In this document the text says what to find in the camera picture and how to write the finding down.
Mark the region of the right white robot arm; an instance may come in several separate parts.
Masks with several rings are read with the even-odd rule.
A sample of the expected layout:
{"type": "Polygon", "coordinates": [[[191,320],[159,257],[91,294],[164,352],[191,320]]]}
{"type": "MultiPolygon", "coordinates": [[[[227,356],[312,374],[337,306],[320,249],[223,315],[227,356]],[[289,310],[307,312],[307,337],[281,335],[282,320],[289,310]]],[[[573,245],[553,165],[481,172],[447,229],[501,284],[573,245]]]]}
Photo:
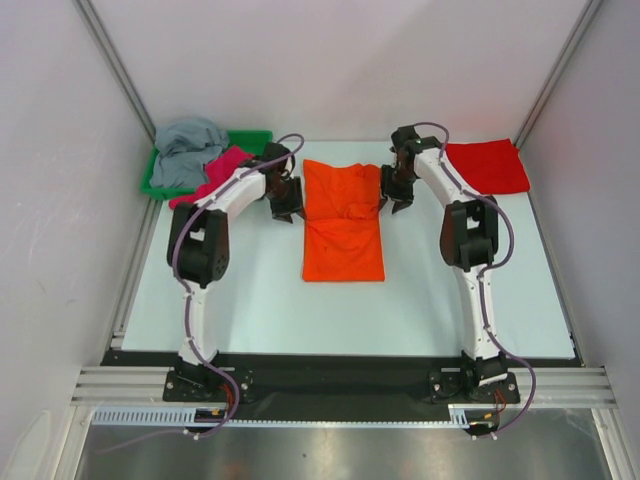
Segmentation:
{"type": "Polygon", "coordinates": [[[451,164],[446,154],[449,131],[435,122],[427,124],[444,133],[440,141],[420,136],[416,131],[420,125],[401,126],[391,134],[394,163],[381,167],[380,205],[391,202],[394,214],[410,207],[414,184],[420,180],[443,207],[440,254],[456,276],[468,336],[461,353],[458,392],[484,401],[508,375],[491,292],[491,271],[505,264],[496,260],[499,221],[508,218],[493,196],[480,194],[451,164]]]}

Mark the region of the aluminium corner post left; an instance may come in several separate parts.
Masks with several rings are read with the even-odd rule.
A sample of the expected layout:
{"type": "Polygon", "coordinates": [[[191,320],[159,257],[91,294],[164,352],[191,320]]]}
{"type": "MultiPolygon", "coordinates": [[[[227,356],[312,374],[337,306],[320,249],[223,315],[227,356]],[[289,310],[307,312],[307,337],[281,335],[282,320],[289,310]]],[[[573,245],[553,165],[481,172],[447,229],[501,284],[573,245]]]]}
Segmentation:
{"type": "Polygon", "coordinates": [[[90,0],[73,0],[72,4],[113,74],[134,116],[148,139],[154,141],[156,135],[155,124],[94,2],[90,0]]]}

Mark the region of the aluminium frame rail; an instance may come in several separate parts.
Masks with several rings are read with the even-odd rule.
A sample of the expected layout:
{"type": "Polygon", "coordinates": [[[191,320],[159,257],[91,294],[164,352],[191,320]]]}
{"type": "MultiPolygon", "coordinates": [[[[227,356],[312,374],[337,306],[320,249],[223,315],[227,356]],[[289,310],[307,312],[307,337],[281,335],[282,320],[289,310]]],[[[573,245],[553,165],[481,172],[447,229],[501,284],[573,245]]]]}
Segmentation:
{"type": "Polygon", "coordinates": [[[83,367],[71,396],[74,406],[162,403],[168,367],[83,367]]]}

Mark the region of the magenta t-shirt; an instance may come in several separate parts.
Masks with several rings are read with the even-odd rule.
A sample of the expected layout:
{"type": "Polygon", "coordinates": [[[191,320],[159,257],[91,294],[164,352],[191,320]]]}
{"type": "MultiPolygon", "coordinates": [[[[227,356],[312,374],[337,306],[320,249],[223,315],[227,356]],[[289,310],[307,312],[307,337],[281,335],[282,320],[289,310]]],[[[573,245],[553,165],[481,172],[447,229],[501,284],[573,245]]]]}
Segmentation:
{"type": "Polygon", "coordinates": [[[213,193],[232,176],[241,163],[253,157],[252,153],[246,152],[238,146],[231,146],[220,157],[206,165],[204,173],[207,180],[198,186],[193,193],[171,199],[168,202],[169,208],[174,210],[181,203],[195,203],[213,193]]]}

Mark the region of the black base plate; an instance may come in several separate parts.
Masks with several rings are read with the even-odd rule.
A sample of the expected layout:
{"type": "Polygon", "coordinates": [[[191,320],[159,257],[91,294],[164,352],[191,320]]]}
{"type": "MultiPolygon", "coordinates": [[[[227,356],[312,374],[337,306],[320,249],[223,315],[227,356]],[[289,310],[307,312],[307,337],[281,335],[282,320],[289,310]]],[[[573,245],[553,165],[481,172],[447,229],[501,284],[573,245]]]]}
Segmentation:
{"type": "Polygon", "coordinates": [[[172,352],[108,350],[100,365],[136,374],[136,387],[158,374],[164,403],[237,405],[238,420],[384,423],[441,420],[450,404],[515,406],[542,390],[544,374],[580,362],[510,360],[507,378],[487,386],[473,385],[468,364],[453,357],[222,354],[215,364],[226,378],[172,352]]]}

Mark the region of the aluminium corner post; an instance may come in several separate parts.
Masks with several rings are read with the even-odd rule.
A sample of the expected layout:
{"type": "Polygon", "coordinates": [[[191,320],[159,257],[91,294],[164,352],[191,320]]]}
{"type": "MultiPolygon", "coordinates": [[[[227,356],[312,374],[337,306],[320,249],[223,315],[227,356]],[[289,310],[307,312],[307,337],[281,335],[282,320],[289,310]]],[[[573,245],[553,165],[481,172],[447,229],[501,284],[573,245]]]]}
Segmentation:
{"type": "Polygon", "coordinates": [[[90,0],[73,0],[72,4],[113,74],[134,116],[148,139],[154,141],[156,135],[155,124],[94,2],[90,0]]]}
{"type": "Polygon", "coordinates": [[[546,105],[570,66],[570,63],[606,4],[607,1],[605,0],[589,0],[585,2],[574,26],[546,76],[534,103],[513,138],[513,143],[517,148],[521,149],[524,147],[527,138],[533,131],[546,105]]]}

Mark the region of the grey t-shirt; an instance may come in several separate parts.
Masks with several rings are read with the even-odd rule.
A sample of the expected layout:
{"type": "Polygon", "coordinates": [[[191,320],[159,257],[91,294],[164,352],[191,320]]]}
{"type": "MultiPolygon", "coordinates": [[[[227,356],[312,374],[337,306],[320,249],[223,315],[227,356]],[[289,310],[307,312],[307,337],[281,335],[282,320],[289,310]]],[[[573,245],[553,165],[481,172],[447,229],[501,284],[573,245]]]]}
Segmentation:
{"type": "Polygon", "coordinates": [[[149,185],[195,189],[207,180],[206,165],[229,145],[228,132],[206,118],[189,117],[158,127],[154,142],[157,155],[149,185]]]}

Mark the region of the orange t-shirt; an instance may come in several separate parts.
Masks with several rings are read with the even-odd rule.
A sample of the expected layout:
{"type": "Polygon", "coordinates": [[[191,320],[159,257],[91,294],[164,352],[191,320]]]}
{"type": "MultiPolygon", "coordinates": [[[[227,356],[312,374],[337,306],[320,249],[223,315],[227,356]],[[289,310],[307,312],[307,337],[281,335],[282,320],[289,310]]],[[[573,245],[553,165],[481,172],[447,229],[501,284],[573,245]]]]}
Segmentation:
{"type": "Polygon", "coordinates": [[[380,168],[306,159],[302,278],[313,283],[385,280],[379,221],[380,168]]]}

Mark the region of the folded red t-shirt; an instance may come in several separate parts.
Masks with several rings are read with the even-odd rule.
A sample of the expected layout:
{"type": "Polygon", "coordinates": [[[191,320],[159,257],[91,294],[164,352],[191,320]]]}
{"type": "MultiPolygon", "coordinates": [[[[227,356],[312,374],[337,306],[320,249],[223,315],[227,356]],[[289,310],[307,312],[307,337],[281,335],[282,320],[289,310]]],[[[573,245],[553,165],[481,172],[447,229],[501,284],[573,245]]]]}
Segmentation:
{"type": "Polygon", "coordinates": [[[512,195],[530,190],[530,181],[509,139],[453,143],[446,153],[464,181],[483,195],[512,195]]]}

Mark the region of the aluminium corner post right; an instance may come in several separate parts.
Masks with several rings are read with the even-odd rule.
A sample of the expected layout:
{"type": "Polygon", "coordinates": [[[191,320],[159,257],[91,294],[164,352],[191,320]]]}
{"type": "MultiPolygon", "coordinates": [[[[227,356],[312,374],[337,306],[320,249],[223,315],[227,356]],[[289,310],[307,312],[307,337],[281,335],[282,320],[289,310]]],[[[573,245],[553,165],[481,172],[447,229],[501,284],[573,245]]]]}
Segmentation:
{"type": "Polygon", "coordinates": [[[513,143],[517,148],[521,149],[524,147],[527,138],[533,131],[546,105],[570,66],[570,63],[606,4],[607,1],[605,0],[589,0],[585,2],[574,26],[546,76],[534,103],[513,138],[513,143]]]}

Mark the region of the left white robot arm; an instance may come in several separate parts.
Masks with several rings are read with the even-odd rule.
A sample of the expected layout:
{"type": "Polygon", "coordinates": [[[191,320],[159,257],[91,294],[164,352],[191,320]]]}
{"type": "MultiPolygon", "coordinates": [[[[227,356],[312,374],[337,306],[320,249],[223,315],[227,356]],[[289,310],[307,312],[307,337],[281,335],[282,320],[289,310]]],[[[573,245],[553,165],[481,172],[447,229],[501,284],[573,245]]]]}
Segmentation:
{"type": "Polygon", "coordinates": [[[213,192],[173,210],[167,263],[184,288],[185,306],[184,340],[163,394],[168,401],[208,401],[235,390],[233,377],[213,364],[219,348],[205,339],[206,297],[230,263],[231,221],[248,206],[265,198],[276,221],[291,224],[295,216],[305,216],[302,182],[293,174],[300,148],[283,144],[292,138],[304,143],[299,134],[267,143],[261,154],[242,161],[213,192]]]}

